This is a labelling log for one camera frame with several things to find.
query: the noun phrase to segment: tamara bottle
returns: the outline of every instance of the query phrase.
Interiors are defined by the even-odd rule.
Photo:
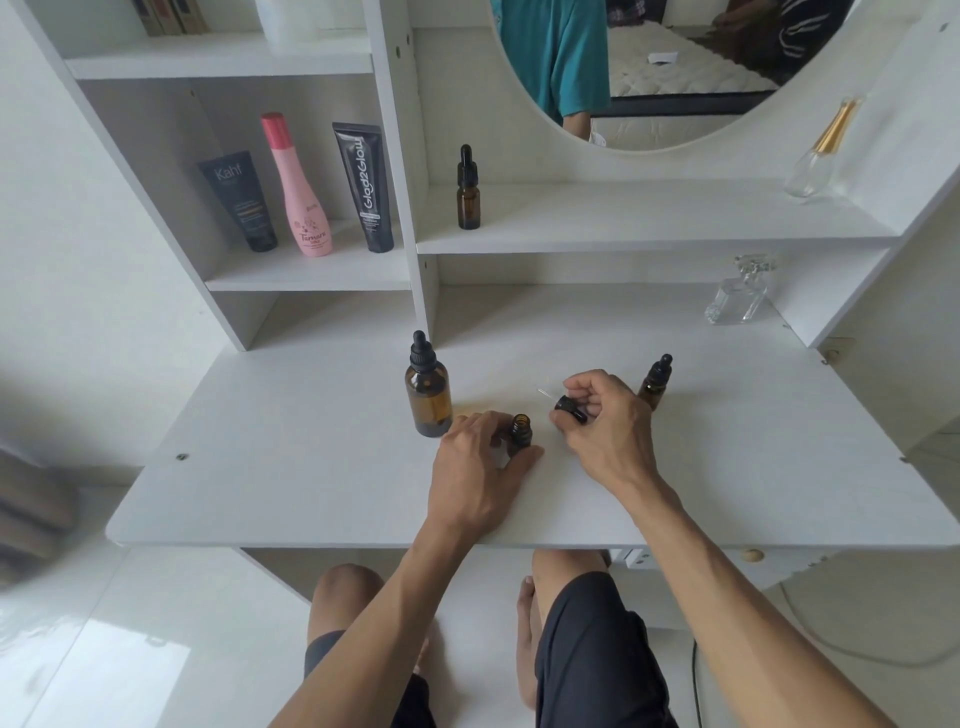
[[[274,153],[276,169],[283,185],[283,202],[287,208],[290,230],[304,255],[319,257],[333,253],[330,224],[310,183],[303,175],[297,150],[282,113],[271,111],[260,116],[263,132]]]
[[[450,378],[422,331],[414,331],[410,367],[403,380],[417,432],[426,437],[443,435],[453,424]]]

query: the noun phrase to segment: black dropper cap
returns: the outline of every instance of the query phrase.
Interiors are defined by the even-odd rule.
[[[666,383],[670,381],[670,375],[673,374],[673,367],[670,365],[673,363],[673,356],[666,353],[660,357],[660,361],[656,362],[652,367],[650,367],[650,372],[647,373],[647,379],[650,380],[650,383],[654,386],[666,386]]]
[[[417,372],[431,372],[437,367],[437,355],[422,331],[414,331],[414,345],[410,347],[410,366]]]
[[[475,187],[480,182],[477,163],[473,161],[473,150],[469,144],[460,148],[460,163],[457,165],[457,184],[461,187]]]

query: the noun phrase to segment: pink bottle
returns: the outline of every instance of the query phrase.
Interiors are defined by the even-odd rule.
[[[320,257],[333,253],[333,238],[330,224],[310,183],[303,175],[297,150],[294,149],[287,120],[283,114],[270,111],[260,116],[263,132],[274,153],[276,169],[283,185],[283,202],[287,207],[287,219],[297,245],[304,255]]]

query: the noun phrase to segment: hand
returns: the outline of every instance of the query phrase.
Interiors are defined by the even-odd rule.
[[[650,432],[650,405],[619,377],[602,369],[574,375],[564,386],[567,395],[596,418],[580,425],[568,412],[550,413],[550,420],[580,457],[587,474],[620,502],[637,490],[660,486]]]
[[[518,452],[507,467],[496,467],[492,445],[513,417],[502,412],[458,416],[440,441],[433,461],[433,483],[427,500],[427,520],[450,529],[472,544],[507,518],[523,477],[543,448]]]

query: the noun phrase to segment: electrical cable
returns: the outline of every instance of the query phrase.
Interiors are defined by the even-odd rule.
[[[887,667],[901,667],[903,669],[920,669],[922,667],[935,667],[941,663],[946,662],[955,654],[960,652],[960,643],[956,643],[942,652],[938,652],[925,660],[919,660],[917,662],[905,662],[903,660],[892,660],[886,657],[877,657],[875,655],[865,655],[862,652],[855,652],[846,647],[841,647],[839,644],[834,644],[822,638],[816,632],[813,631],[813,628],[810,626],[809,622],[801,616],[800,612],[797,611],[797,608],[793,605],[793,601],[790,599],[790,594],[786,591],[786,587],[782,583],[779,584],[780,591],[783,593],[783,600],[786,602],[787,608],[790,610],[790,613],[797,620],[797,623],[802,627],[807,636],[820,646],[831,649],[834,652],[838,652],[841,655],[846,655],[847,657],[853,657],[856,660],[863,660],[867,663],[874,663],[875,665],[885,665]],[[696,643],[694,643],[694,654],[696,654]]]
[[[693,704],[697,706],[697,725],[704,728],[704,719],[700,715],[700,694],[697,693],[697,641],[693,641],[693,655],[690,657],[690,672],[693,675]]]

